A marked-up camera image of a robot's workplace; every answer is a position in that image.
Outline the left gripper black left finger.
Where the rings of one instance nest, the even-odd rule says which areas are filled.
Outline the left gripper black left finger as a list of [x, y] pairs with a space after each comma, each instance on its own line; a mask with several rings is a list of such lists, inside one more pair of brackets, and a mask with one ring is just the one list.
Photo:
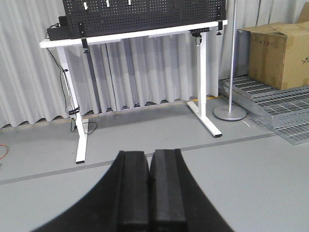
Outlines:
[[142, 151], [120, 151], [96, 185], [37, 232], [148, 232], [149, 170]]

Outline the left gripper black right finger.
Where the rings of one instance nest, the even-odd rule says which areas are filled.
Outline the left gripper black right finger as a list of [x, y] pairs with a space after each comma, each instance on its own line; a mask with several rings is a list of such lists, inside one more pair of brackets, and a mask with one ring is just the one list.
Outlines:
[[153, 232], [231, 232], [189, 171], [179, 149], [158, 149], [150, 166]]

